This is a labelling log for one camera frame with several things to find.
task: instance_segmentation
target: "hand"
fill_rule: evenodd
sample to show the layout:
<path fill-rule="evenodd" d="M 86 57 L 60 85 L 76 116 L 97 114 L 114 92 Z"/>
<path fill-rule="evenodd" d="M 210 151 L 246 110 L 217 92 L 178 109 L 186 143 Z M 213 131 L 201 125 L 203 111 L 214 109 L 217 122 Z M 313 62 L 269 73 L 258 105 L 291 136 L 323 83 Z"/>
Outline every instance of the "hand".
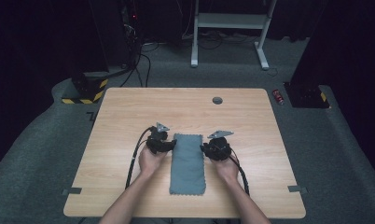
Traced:
<path fill-rule="evenodd" d="M 231 157 L 238 162 L 236 157 L 232 155 Z M 226 159 L 224 161 L 211 160 L 211 162 L 215 165 L 217 174 L 220 178 L 223 179 L 223 181 L 225 181 L 226 183 L 237 181 L 239 169 L 231 159 Z"/>
<path fill-rule="evenodd" d="M 161 162 L 166 155 L 167 152 L 153 154 L 147 146 L 144 146 L 139 155 L 141 174 L 152 176 L 159 169 Z"/>

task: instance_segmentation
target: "white metal stand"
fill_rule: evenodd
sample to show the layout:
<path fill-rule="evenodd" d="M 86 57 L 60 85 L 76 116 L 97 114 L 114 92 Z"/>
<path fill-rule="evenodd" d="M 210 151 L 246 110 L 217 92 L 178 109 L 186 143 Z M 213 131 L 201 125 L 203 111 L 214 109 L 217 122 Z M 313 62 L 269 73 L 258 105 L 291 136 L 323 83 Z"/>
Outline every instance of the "white metal stand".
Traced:
<path fill-rule="evenodd" d="M 266 15 L 251 14 L 220 14 L 220 13 L 199 13 L 199 0 L 196 0 L 195 17 L 194 17 L 194 36 L 191 51 L 191 66 L 199 65 L 199 48 L 198 35 L 199 27 L 213 28 L 236 28 L 236 29 L 256 29 L 262 30 L 259 42 L 255 42 L 255 50 L 260 60 L 263 70 L 269 69 L 266 56 L 263 52 L 263 44 L 266 34 L 269 30 L 272 12 L 274 11 L 277 0 L 272 0 L 269 11 Z"/>

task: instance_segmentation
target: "table top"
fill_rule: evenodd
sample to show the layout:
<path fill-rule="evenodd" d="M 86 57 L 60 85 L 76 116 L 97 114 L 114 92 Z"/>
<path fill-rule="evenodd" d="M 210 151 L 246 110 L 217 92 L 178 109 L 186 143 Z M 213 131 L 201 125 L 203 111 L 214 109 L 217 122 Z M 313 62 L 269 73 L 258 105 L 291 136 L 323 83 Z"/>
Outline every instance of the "table top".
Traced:
<path fill-rule="evenodd" d="M 221 97 L 223 103 L 213 103 Z M 124 190 L 132 153 L 141 133 L 156 123 L 174 133 L 217 131 L 227 136 L 249 183 L 251 198 L 267 217 L 302 218 L 305 208 L 296 186 L 269 96 L 262 89 L 110 88 L 91 131 L 64 213 L 69 217 L 101 217 Z M 169 153 L 147 187 L 135 217 L 239 217 L 215 167 L 204 158 L 205 193 L 171 195 Z M 139 173 L 135 163 L 132 181 Z"/>

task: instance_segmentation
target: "gray carpet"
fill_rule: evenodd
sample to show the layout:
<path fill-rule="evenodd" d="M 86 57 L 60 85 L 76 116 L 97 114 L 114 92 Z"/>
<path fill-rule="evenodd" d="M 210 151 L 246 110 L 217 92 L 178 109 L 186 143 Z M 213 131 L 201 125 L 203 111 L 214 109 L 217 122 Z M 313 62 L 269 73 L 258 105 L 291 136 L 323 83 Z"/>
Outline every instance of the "gray carpet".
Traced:
<path fill-rule="evenodd" d="M 223 44 L 199 49 L 199 67 L 190 68 L 191 48 L 160 45 L 146 52 L 152 69 L 149 87 L 262 88 L 269 95 L 279 89 L 285 98 L 271 98 L 282 137 L 302 195 L 307 216 L 272 219 L 273 223 L 375 223 L 375 172 L 356 143 L 332 90 L 321 86 L 329 109 L 294 108 L 284 81 L 289 81 L 307 41 L 267 40 L 264 45 L 271 70 L 262 71 L 251 43 Z M 151 50 L 149 45 L 144 50 Z M 148 63 L 142 58 L 143 79 Z M 127 77 L 113 77 L 107 88 Z M 0 223 L 78 223 L 66 217 L 63 189 L 71 187 L 90 136 L 87 112 L 98 105 L 64 105 L 61 96 L 69 80 L 53 88 L 54 104 L 16 139 L 0 163 Z M 139 87 L 134 73 L 126 87 Z M 89 217 L 83 223 L 96 223 Z"/>

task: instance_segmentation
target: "round hole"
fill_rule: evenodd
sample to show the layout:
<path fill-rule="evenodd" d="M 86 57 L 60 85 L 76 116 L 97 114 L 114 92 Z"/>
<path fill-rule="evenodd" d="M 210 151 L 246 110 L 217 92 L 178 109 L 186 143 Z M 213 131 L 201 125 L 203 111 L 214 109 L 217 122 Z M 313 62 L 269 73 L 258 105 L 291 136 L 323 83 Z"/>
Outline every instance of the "round hole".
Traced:
<path fill-rule="evenodd" d="M 222 98 L 216 96 L 216 97 L 213 98 L 213 103 L 216 104 L 216 105 L 220 105 L 220 104 L 223 103 L 223 100 L 222 100 Z"/>

